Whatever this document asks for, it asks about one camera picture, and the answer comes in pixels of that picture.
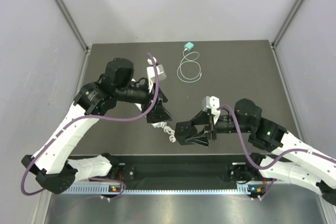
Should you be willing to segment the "black cube adapter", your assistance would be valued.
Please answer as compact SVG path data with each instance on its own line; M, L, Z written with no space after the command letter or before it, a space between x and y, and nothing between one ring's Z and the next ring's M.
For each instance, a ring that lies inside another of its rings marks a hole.
M178 122L175 125L174 136L176 138L176 141L180 145L188 145L188 142L186 140L196 134L197 128L192 125L191 121Z

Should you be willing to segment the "white power strip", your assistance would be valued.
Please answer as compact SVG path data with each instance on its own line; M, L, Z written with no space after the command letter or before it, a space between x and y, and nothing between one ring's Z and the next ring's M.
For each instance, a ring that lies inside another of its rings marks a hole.
M142 112L141 105L138 103L134 104L140 112ZM166 126L166 122L151 123L154 128L163 128Z

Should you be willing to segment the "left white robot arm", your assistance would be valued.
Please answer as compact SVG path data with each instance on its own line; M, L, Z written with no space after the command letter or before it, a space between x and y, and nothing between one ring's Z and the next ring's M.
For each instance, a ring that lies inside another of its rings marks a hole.
M163 106L166 96L159 87L166 78L162 65L149 56L147 76L135 81L133 62L115 58L108 62L97 81L84 85L75 96L68 113L44 146L33 155L26 155L22 165L26 168L20 189L28 196L25 180L29 173L35 175L42 190L54 194L65 192L73 183L105 177L114 180L119 174L118 161L104 153L92 158L72 159L69 155L80 140L99 120L132 122L141 118L154 128L161 128L175 142L174 130L167 125L171 115ZM108 118L105 114L117 102L134 104L140 114L133 118Z

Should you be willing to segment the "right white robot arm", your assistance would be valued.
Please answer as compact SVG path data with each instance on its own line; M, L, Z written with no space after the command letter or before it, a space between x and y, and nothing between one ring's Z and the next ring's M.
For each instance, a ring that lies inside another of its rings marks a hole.
M281 180L306 188L335 205L335 159L295 137L285 127L262 117L249 99L231 108L219 98L206 97L192 119L176 124L181 145L208 146L218 134L238 134L247 163L232 179Z

